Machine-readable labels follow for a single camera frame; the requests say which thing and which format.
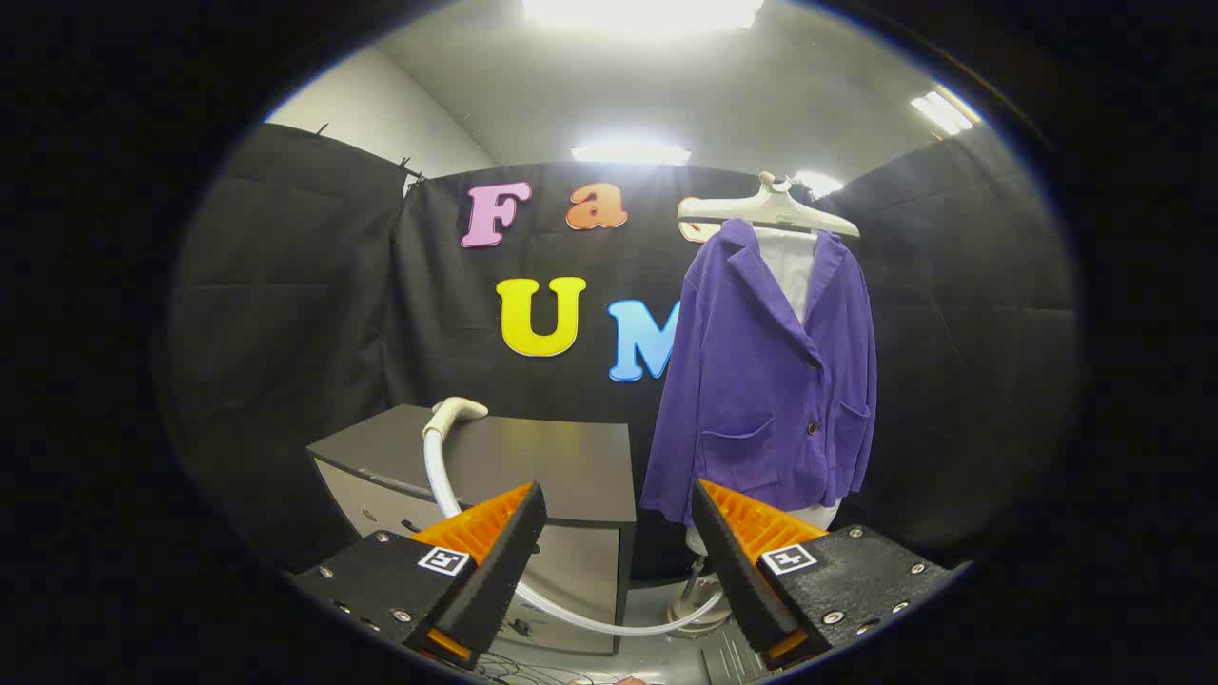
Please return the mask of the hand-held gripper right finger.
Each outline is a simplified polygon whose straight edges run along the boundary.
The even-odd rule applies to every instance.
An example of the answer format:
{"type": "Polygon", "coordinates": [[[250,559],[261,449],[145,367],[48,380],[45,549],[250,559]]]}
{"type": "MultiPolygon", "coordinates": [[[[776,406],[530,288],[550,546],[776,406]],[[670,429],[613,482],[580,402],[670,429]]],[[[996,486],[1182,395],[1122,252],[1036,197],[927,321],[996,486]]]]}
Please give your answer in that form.
{"type": "Polygon", "coordinates": [[[731,616],[769,669],[856,644],[957,580],[870,528],[826,531],[705,479],[691,502],[731,616]]]}

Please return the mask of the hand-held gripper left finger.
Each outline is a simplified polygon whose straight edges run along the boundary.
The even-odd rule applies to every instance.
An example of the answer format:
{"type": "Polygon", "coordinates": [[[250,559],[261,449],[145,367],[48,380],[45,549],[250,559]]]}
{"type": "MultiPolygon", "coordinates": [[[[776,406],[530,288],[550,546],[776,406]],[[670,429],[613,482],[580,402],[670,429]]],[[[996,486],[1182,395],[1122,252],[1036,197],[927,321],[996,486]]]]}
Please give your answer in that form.
{"type": "Polygon", "coordinates": [[[323,609],[384,642],[471,669],[495,641],[547,523],[526,481],[409,535],[378,530],[295,574],[323,609]]]}

